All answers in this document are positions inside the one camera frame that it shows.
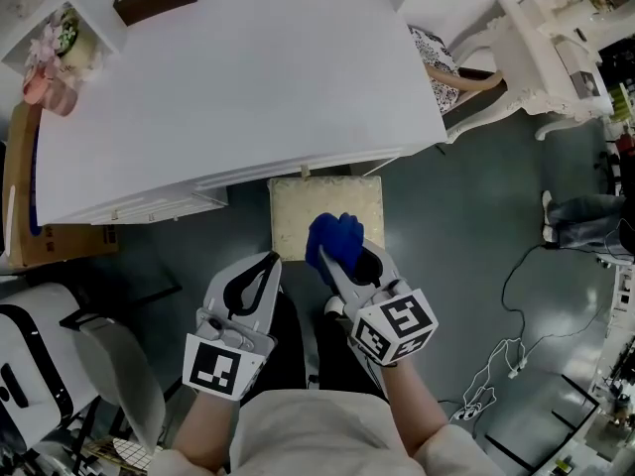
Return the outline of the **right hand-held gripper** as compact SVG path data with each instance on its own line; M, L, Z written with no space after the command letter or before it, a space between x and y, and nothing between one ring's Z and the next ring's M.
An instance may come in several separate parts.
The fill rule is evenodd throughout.
M357 300L358 294L340 263L322 245L318 255L328 283L338 294L327 301L324 312L335 315L351 343L374 363L394 366L426 346L439 322L423 292L399 279L394 260L382 247L368 239L363 242L363 278L384 287L361 305L346 303Z

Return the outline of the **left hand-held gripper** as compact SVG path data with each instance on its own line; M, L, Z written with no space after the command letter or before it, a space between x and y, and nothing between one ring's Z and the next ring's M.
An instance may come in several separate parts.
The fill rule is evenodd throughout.
M205 304L232 311L234 321L205 308L197 311L196 332L186 340L185 385L233 402L243 399L277 345L267 333L281 274L281 260L264 252L243 258L212 278Z

